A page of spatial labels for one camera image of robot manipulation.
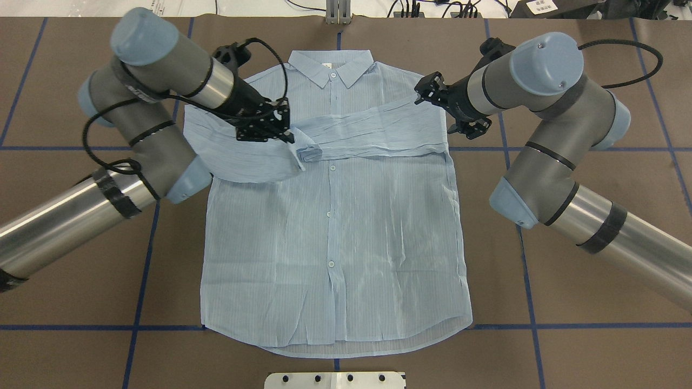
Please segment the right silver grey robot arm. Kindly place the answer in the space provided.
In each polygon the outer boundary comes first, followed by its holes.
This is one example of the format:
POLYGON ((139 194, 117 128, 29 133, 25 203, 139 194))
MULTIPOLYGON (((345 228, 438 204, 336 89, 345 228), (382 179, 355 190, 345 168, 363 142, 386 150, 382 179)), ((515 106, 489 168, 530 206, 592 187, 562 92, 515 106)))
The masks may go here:
POLYGON ((514 108, 540 119, 492 192, 492 209, 524 229, 550 227, 690 311, 690 246, 573 179, 585 155, 611 147, 631 121, 612 87, 584 71, 582 47, 549 32, 518 46, 489 38, 480 52, 459 81, 447 85, 435 72, 414 89, 418 103, 452 116, 451 135, 475 139, 487 132, 492 115, 514 108))

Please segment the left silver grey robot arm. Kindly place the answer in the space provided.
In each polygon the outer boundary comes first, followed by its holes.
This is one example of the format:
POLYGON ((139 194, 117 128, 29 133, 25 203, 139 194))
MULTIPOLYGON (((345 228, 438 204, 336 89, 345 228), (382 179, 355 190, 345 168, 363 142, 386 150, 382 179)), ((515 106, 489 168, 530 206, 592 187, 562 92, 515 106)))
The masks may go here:
POLYGON ((84 152, 97 169, 69 190, 2 226, 2 292, 111 227, 211 183, 202 158, 163 102, 175 99, 234 126, 240 142, 295 142, 286 93, 262 96, 239 76, 257 37, 206 52, 146 8, 116 24, 113 56, 80 86, 84 152))

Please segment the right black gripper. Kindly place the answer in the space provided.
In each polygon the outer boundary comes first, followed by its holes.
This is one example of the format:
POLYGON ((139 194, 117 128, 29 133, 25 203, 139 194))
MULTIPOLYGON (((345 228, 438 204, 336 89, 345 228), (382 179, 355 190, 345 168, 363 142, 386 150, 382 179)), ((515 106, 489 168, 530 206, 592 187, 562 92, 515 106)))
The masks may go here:
POLYGON ((485 135, 492 125, 488 114, 476 109, 469 98, 470 76, 446 85, 439 71, 423 76, 414 87, 417 99, 414 104, 430 103, 445 106, 455 122, 447 129, 447 135, 463 135, 474 140, 485 135))

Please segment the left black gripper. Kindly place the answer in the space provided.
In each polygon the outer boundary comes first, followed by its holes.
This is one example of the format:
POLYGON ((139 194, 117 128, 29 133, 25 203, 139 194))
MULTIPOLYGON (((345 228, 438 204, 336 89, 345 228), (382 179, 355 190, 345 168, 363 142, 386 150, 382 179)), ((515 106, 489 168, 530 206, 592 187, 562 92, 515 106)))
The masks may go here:
POLYGON ((234 78, 230 94, 230 122, 241 142, 295 142, 289 103, 271 103, 240 77, 234 78))

